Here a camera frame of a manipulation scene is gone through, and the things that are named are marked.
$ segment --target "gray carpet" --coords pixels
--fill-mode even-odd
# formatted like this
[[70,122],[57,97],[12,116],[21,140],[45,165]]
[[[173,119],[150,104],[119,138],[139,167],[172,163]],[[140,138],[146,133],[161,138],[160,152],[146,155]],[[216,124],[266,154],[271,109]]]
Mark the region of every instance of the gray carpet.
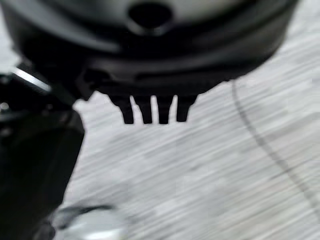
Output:
[[[7,70],[17,58],[0,34]],[[237,82],[252,124],[318,199],[319,40],[319,0],[304,0],[285,45]],[[188,124],[144,126],[135,107],[138,123],[125,126],[101,94],[76,108],[87,135],[65,205],[116,204],[130,240],[320,239],[304,196],[241,121],[229,83],[201,96]]]

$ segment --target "black cable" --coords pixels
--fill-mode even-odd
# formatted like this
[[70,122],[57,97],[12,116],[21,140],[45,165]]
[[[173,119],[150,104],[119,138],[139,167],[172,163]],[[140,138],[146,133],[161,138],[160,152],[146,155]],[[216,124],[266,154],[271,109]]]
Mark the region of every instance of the black cable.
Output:
[[273,148],[266,142],[266,140],[258,133],[257,129],[252,125],[249,120],[245,109],[241,105],[241,101],[238,96],[238,89],[236,81],[232,81],[232,96],[234,100],[234,104],[237,108],[237,111],[246,125],[249,132],[252,134],[253,138],[257,142],[257,144],[266,152],[266,154],[283,170],[284,173],[288,175],[291,181],[295,184],[295,186],[300,189],[301,193],[303,193],[305,199],[310,204],[311,209],[314,212],[314,215],[317,218],[318,223],[320,224],[320,209],[319,202],[317,200],[316,194],[297,176],[288,163],[282,159]]

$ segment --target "round black device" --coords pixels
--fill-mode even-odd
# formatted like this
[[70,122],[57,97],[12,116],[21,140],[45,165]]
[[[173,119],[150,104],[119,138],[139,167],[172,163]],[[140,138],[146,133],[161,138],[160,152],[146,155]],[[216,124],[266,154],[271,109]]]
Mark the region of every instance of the round black device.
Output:
[[189,105],[219,83],[256,69],[281,46],[298,1],[2,0],[1,5],[23,59],[45,73],[73,69],[76,76],[57,80],[50,74],[49,81],[60,81],[85,100],[94,91],[107,94],[125,110],[130,96],[140,106],[152,95],[166,103],[178,95]]

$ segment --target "black object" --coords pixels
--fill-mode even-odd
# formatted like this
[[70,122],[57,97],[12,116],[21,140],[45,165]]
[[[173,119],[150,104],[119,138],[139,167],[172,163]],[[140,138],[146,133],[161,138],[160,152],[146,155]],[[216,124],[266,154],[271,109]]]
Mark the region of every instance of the black object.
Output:
[[[77,99],[88,100],[94,91],[116,99],[125,123],[132,124],[130,96],[197,96],[256,69],[282,44],[297,2],[2,0],[1,5],[14,49],[24,59]],[[72,77],[53,79],[52,73],[61,72]],[[149,104],[138,102],[145,123],[151,123]]]
[[156,96],[168,124],[177,96],[176,120],[186,122],[198,95],[276,52],[299,1],[169,2],[1,0],[22,62],[0,76],[1,240],[52,237],[44,219],[63,200],[84,137],[76,100],[99,91],[133,124],[133,97],[150,124]]

